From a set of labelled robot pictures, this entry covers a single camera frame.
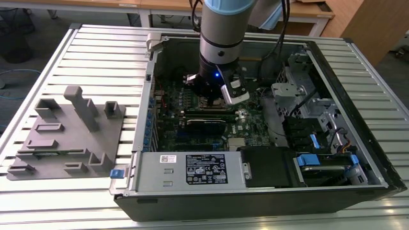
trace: robotic arm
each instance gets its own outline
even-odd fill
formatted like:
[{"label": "robotic arm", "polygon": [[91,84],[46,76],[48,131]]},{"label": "robotic arm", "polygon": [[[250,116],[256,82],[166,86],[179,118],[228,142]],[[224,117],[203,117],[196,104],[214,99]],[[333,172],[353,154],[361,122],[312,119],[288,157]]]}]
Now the robotic arm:
[{"label": "robotic arm", "polygon": [[250,20],[262,20],[258,12],[252,15],[254,8],[266,11],[270,9],[267,6],[272,10],[260,28],[275,27],[281,15],[280,0],[204,0],[200,69],[196,75],[188,77],[187,83],[198,95],[208,98],[208,105],[222,96],[231,105],[251,97],[239,55]]}]

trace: metal bracket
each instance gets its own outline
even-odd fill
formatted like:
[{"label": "metal bracket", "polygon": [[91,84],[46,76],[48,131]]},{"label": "metal bracket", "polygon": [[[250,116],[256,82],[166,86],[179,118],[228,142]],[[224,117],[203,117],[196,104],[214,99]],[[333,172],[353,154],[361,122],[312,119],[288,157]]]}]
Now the metal bracket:
[{"label": "metal bracket", "polygon": [[147,49],[150,52],[160,49],[163,47],[162,33],[150,33],[147,38]]},{"label": "metal bracket", "polygon": [[297,86],[291,83],[275,83],[271,88],[275,96],[297,97],[301,94]]},{"label": "metal bracket", "polygon": [[243,174],[244,179],[251,180],[252,179],[252,172],[251,172],[251,164],[243,163]]}]

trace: gray plastic block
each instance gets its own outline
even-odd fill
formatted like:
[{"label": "gray plastic block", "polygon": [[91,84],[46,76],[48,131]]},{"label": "gray plastic block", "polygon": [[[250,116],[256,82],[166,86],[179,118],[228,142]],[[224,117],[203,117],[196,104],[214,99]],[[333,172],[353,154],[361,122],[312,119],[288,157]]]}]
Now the gray plastic block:
[{"label": "gray plastic block", "polygon": [[[52,102],[48,104],[48,101],[42,100],[43,107],[46,104],[51,105],[55,119],[51,121],[44,120],[42,116],[38,117],[23,148],[16,154],[16,160],[7,175],[10,180],[110,176],[120,141],[126,106],[114,102],[112,114],[115,115],[108,119],[104,104],[94,105],[88,99],[83,101],[100,129],[90,131],[74,105],[55,105]],[[38,132],[38,127],[48,125],[55,127],[55,123],[62,123],[64,127],[62,131]],[[72,163],[78,163],[79,168],[75,168]]]},{"label": "gray plastic block", "polygon": [[35,108],[40,117],[47,121],[56,120],[54,110],[59,110],[59,109],[60,109],[60,106],[54,99],[40,99],[36,105],[36,108]]},{"label": "gray plastic block", "polygon": [[80,159],[80,158],[90,158],[91,152],[88,149],[84,149],[83,151],[72,151],[68,152],[68,156],[74,159]]},{"label": "gray plastic block", "polygon": [[102,159],[99,159],[96,155],[91,153],[88,165],[98,172],[106,172],[114,168],[114,162],[110,160],[106,153],[103,153]]},{"label": "gray plastic block", "polygon": [[90,108],[92,115],[98,116],[98,110],[94,101],[91,99],[86,99],[86,101],[87,101],[87,107]]},{"label": "gray plastic block", "polygon": [[19,166],[11,166],[8,173],[14,176],[31,176],[36,172],[35,168],[30,164],[22,164]]},{"label": "gray plastic block", "polygon": [[118,119],[123,116],[118,102],[106,102],[104,112],[108,119]]},{"label": "gray plastic block", "polygon": [[58,145],[59,145],[59,143],[54,139],[50,139],[50,140],[30,140],[26,147],[30,148],[30,149],[51,149],[51,148],[56,148]]},{"label": "gray plastic block", "polygon": [[34,129],[38,132],[62,132],[64,131],[64,126],[62,123],[48,123],[39,124]]},{"label": "gray plastic block", "polygon": [[88,105],[92,107],[94,102],[91,99],[86,100],[83,98],[83,89],[76,85],[70,85],[64,92],[64,98],[71,101],[78,115],[82,118],[87,128],[91,132],[99,130],[98,122],[95,120],[95,115],[92,109],[88,108]]},{"label": "gray plastic block", "polygon": [[83,162],[68,162],[64,164],[64,170],[68,174],[87,173],[88,168]]},{"label": "gray plastic block", "polygon": [[30,161],[30,160],[39,160],[40,157],[34,153],[34,152],[27,152],[27,153],[16,153],[16,157],[20,158],[23,161]]}]

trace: wooden desk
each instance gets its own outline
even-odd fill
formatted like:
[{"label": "wooden desk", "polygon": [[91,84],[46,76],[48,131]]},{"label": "wooden desk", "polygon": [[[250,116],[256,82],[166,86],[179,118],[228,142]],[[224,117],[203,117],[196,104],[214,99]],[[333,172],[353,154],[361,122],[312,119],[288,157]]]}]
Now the wooden desk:
[{"label": "wooden desk", "polygon": [[[152,14],[191,16],[190,0],[8,0],[0,7],[32,8],[46,10],[139,13],[142,26],[152,27]],[[320,36],[333,12],[325,12],[316,3],[292,3],[291,22],[312,23],[309,36]]]},{"label": "wooden desk", "polygon": [[[335,17],[335,13],[323,11],[316,3],[293,2],[291,6],[289,21],[313,23],[309,36],[320,36],[329,19]],[[191,11],[188,0],[142,0],[142,26],[152,27],[150,20],[144,20],[144,17],[151,17],[152,14],[191,16]],[[202,14],[200,11],[202,5],[198,7],[198,15]]]},{"label": "wooden desk", "polygon": [[327,0],[337,17],[323,36],[352,38],[375,66],[409,29],[408,0]]},{"label": "wooden desk", "polygon": [[142,0],[92,1],[92,0],[6,0],[0,7],[28,8],[62,11],[138,13]]}]

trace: barcode sticker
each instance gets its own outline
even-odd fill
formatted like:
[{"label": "barcode sticker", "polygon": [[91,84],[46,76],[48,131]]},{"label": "barcode sticker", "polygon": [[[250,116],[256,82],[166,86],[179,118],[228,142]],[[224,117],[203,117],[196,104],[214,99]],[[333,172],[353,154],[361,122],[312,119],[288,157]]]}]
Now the barcode sticker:
[{"label": "barcode sticker", "polygon": [[162,155],[160,163],[176,163],[176,155]]},{"label": "barcode sticker", "polygon": [[331,15],[317,15],[319,18],[332,18]]},{"label": "barcode sticker", "polygon": [[120,4],[120,6],[126,6],[126,7],[138,7],[138,5],[135,5],[135,4]]}]

